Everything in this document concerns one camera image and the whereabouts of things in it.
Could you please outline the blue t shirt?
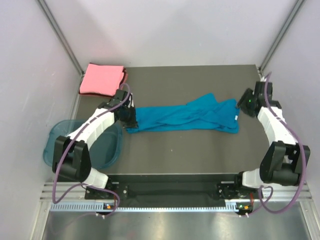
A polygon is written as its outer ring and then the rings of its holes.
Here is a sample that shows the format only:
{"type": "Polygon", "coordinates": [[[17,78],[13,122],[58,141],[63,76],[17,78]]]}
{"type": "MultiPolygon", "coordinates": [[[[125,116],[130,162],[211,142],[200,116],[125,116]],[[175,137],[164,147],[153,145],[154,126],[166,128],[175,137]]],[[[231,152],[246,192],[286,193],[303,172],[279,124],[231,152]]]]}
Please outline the blue t shirt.
{"type": "Polygon", "coordinates": [[[126,131],[135,134],[216,130],[237,134],[240,110],[236,104],[233,98],[218,102],[213,93],[208,93],[184,105],[139,107],[136,109],[138,127],[126,131]]]}

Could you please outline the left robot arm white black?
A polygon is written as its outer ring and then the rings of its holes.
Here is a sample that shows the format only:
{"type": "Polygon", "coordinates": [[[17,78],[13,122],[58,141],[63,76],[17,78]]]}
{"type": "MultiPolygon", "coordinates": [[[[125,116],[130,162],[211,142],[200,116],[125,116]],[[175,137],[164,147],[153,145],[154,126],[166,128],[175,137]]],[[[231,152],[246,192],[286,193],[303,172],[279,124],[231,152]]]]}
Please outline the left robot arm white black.
{"type": "Polygon", "coordinates": [[[138,127],[133,95],[122,89],[117,89],[108,102],[101,103],[78,129],[56,138],[52,160],[55,177],[96,187],[98,195],[109,198],[114,187],[108,183],[106,174],[92,166],[90,148],[105,130],[118,121],[126,128],[138,127]]]}

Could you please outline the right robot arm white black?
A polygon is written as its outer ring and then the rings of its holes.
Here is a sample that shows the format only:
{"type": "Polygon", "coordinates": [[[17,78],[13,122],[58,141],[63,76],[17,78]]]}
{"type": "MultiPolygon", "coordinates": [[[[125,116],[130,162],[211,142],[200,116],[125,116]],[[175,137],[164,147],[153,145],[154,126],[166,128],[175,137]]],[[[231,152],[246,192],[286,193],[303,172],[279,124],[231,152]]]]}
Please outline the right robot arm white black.
{"type": "Polygon", "coordinates": [[[256,193],[260,186],[276,184],[298,186],[303,173],[300,146],[296,137],[283,125],[282,107],[273,100],[273,84],[257,81],[254,89],[248,88],[237,103],[246,115],[257,118],[269,142],[259,168],[239,172],[233,183],[217,184],[222,199],[245,198],[256,193]]]}

